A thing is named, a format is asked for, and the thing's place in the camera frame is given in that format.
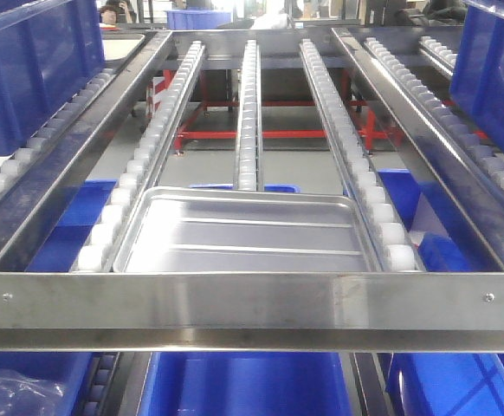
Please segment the red metal frame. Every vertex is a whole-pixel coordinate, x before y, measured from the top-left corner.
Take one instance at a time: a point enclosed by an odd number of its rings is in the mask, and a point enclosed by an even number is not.
[[[171,71],[164,71],[165,85],[169,87],[171,80],[173,79],[173,73]],[[230,139],[233,140],[236,137],[235,131],[190,131],[192,124],[197,120],[198,116],[202,112],[207,112],[208,107],[238,107],[238,101],[208,101],[208,89],[205,80],[205,73],[201,72],[199,76],[200,90],[202,92],[202,102],[197,107],[197,109],[192,112],[191,116],[183,122],[183,124],[177,130],[177,137],[175,138],[175,150],[180,151],[183,148],[183,144],[187,140],[211,140],[211,139]],[[367,150],[371,150],[374,140],[388,140],[389,136],[386,132],[377,130],[377,120],[375,113],[368,108],[366,123],[363,123],[359,115],[352,110],[352,107],[365,107],[366,102],[362,100],[347,100],[350,97],[350,77],[348,73],[343,69],[341,78],[341,96],[346,103],[349,110],[349,114],[352,116],[352,120],[356,128],[359,131],[360,137],[365,139],[365,147]],[[311,107],[313,106],[313,101],[264,101],[262,103],[263,107]],[[282,138],[325,138],[325,132],[323,130],[276,130],[276,131],[264,131],[262,132],[264,139],[282,139]]]

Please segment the person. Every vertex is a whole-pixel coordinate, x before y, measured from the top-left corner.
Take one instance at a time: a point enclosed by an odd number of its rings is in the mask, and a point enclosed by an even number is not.
[[[124,1],[119,2],[119,8],[116,7],[113,2],[108,2],[105,6],[102,6],[99,10],[102,23],[116,24],[120,19],[120,9],[123,10],[125,14],[126,22],[132,23],[132,15],[129,11],[129,6]]]
[[[98,10],[100,13],[100,20],[104,24],[117,23],[117,9],[113,6],[102,6]]]
[[[107,0],[106,5],[118,7],[118,23],[133,23],[137,20],[137,14],[132,9],[132,5],[127,0]]]

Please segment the dark hair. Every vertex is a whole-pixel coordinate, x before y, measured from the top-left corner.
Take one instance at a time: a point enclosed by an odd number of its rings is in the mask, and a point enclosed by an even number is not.
[[[117,8],[117,7],[115,7],[115,6],[109,5],[109,4],[107,4],[107,5],[105,5],[105,6],[100,7],[100,9],[98,10],[98,12],[99,12],[100,14],[102,14],[102,13],[104,13],[105,11],[108,11],[108,10],[111,10],[112,12],[114,12],[116,16],[119,14],[118,8]]]

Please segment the conveyor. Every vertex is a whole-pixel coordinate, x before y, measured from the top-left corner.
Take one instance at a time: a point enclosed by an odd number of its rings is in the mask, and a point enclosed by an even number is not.
[[[146,32],[127,62],[98,75],[7,162],[15,175],[0,172],[0,350],[344,350],[354,352],[342,354],[344,366],[357,375],[352,389],[377,386],[370,398],[360,399],[364,410],[386,412],[372,353],[504,351],[504,162],[480,143],[461,111],[443,105],[459,35],[458,28],[446,27],[309,28],[279,32],[273,42],[269,31]],[[72,270],[24,272],[162,68],[177,74]],[[347,204],[357,221],[317,221],[320,214],[313,210],[300,226],[352,228],[362,250],[350,251],[365,256],[362,268],[111,271],[146,192],[159,182],[199,72],[214,68],[242,70],[233,178],[238,191],[163,192],[219,201],[233,194],[268,207],[327,202],[262,192],[261,69],[303,68],[345,193],[333,196],[332,204]],[[327,68],[347,69],[352,90],[375,111],[478,272],[424,271]],[[272,226],[275,219],[254,221]],[[309,245],[300,249],[277,248],[293,259],[314,250],[335,254]],[[135,414],[152,356],[123,357],[132,366],[119,378],[129,386],[121,414]]]

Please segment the aluminum tray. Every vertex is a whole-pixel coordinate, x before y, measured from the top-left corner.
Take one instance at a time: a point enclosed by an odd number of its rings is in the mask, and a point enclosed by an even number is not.
[[[375,270],[349,198],[156,187],[129,225],[125,272]]]

